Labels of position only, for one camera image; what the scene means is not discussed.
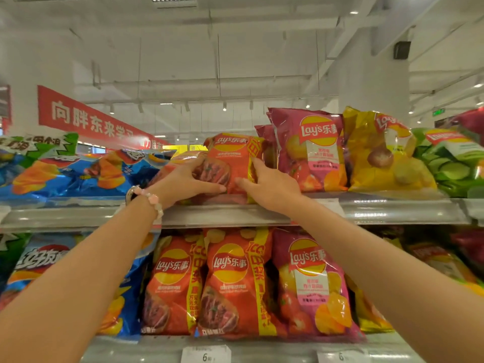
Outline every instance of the green exit sign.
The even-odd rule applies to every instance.
[[[435,117],[437,115],[441,115],[442,113],[445,113],[445,108],[438,109],[436,111],[432,112],[432,116]]]

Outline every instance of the hand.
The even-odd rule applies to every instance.
[[[298,183],[286,173],[266,167],[258,158],[252,158],[252,162],[257,172],[257,183],[246,178],[236,178],[235,183],[259,205],[288,216],[292,200],[301,196]]]
[[[148,191],[160,199],[163,209],[173,206],[177,201],[199,194],[217,195],[227,189],[217,183],[198,181],[192,172],[202,165],[204,157],[186,161],[177,166],[169,175],[151,185]]]

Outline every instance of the person's right arm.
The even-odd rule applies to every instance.
[[[313,236],[427,363],[484,362],[483,297],[301,195],[290,176],[254,165],[258,184],[239,187]]]

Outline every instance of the ceiling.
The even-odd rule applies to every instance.
[[[113,104],[117,119],[193,143],[220,131],[253,133],[268,123],[268,106],[341,111],[333,58],[358,29],[386,27],[411,2],[3,0],[0,39],[65,45],[75,99],[106,113]],[[446,107],[435,119],[443,118],[484,97],[484,87],[474,88],[484,77],[484,0],[428,6],[394,28],[412,42],[414,113],[402,117],[412,126],[433,125],[435,108]]]

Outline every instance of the pillar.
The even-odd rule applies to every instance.
[[[54,135],[61,131],[38,124],[37,85],[69,97],[74,93],[72,49],[65,41],[0,41],[0,76],[10,85],[12,127],[9,135]]]
[[[372,56],[370,29],[360,29],[336,60],[339,110],[378,111],[408,125],[408,65],[393,59],[392,48]]]

